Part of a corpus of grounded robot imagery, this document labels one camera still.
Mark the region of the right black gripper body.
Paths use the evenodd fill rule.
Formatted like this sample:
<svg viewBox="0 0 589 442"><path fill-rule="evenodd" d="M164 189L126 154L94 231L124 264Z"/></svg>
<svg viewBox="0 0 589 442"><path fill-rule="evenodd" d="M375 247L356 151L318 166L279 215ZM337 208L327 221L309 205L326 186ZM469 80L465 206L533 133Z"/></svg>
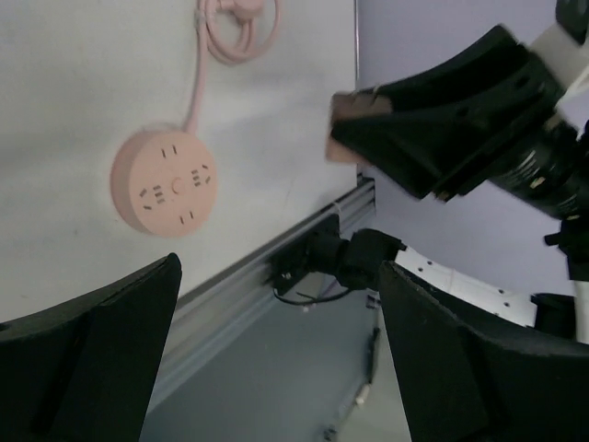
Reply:
<svg viewBox="0 0 589 442"><path fill-rule="evenodd" d="M588 216L588 134L559 115L571 87L520 43L490 51L489 180L558 219Z"/></svg>

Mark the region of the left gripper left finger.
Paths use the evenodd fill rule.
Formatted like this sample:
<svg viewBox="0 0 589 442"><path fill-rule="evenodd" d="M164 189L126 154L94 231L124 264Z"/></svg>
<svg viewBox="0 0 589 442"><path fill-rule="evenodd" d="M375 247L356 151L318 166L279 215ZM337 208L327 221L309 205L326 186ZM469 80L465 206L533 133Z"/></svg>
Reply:
<svg viewBox="0 0 589 442"><path fill-rule="evenodd" d="M2 323L2 440L138 440L181 276L170 253L115 283Z"/></svg>

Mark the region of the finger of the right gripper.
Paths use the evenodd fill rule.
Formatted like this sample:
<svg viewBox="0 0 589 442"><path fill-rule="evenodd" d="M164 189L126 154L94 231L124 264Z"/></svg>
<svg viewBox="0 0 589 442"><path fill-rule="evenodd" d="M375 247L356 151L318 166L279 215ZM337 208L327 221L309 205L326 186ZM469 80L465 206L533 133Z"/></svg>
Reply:
<svg viewBox="0 0 589 442"><path fill-rule="evenodd" d="M484 110L395 112L354 130L353 147L411 196L448 201L498 176L543 113Z"/></svg>
<svg viewBox="0 0 589 442"><path fill-rule="evenodd" d="M498 87L525 67L529 50L497 25L464 51L425 72L365 88L372 99L387 99L395 112L457 109L474 104L483 111L509 114L520 109L500 97Z"/></svg>

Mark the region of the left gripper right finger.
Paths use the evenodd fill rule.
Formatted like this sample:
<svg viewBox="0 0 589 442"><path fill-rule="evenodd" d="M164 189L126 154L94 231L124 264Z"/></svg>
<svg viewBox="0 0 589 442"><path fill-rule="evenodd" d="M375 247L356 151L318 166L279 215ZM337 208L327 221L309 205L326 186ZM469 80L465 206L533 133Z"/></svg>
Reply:
<svg viewBox="0 0 589 442"><path fill-rule="evenodd" d="M412 276L379 271L414 441L585 441L588 347L517 325Z"/></svg>

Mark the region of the brown pink plug adapter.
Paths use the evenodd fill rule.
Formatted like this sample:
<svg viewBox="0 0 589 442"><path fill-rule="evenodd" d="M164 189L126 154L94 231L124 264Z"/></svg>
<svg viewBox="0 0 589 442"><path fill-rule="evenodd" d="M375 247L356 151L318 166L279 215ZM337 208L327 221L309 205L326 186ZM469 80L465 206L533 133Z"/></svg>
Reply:
<svg viewBox="0 0 589 442"><path fill-rule="evenodd" d="M392 99L368 91L336 92L330 99L329 125L325 157L329 162L370 166L370 162L353 147L353 132L360 123L371 118L390 115Z"/></svg>

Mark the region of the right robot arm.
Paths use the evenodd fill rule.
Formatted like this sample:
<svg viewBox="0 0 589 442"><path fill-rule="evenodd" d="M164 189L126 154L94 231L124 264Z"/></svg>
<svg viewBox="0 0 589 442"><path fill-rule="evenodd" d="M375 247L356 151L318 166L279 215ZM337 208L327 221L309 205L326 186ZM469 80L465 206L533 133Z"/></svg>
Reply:
<svg viewBox="0 0 589 442"><path fill-rule="evenodd" d="M570 297L516 295L427 260L401 240L363 229L343 239L339 218L301 234L271 262L275 298L307 308L331 296L295 291L311 273L341 293L376 289L382 262L510 322L588 340L588 133L559 104L588 88L588 5L559 1L555 22L523 44L495 26L455 57L383 86L338 92L326 155L364 162L416 199L448 202L483 182L557 219L545 243L566 257Z"/></svg>

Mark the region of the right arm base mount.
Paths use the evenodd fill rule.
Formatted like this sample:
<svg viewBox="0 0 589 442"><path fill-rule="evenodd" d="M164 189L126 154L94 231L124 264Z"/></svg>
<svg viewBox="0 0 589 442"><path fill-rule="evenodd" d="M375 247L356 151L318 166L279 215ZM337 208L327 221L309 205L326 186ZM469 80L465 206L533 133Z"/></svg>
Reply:
<svg viewBox="0 0 589 442"><path fill-rule="evenodd" d="M329 215L308 231L298 235L270 258L271 283L274 297L287 305L311 307L337 301L353 292L347 288L337 295L315 296L297 292L297 300L286 295L311 273L336 276L348 240L341 238L340 217Z"/></svg>

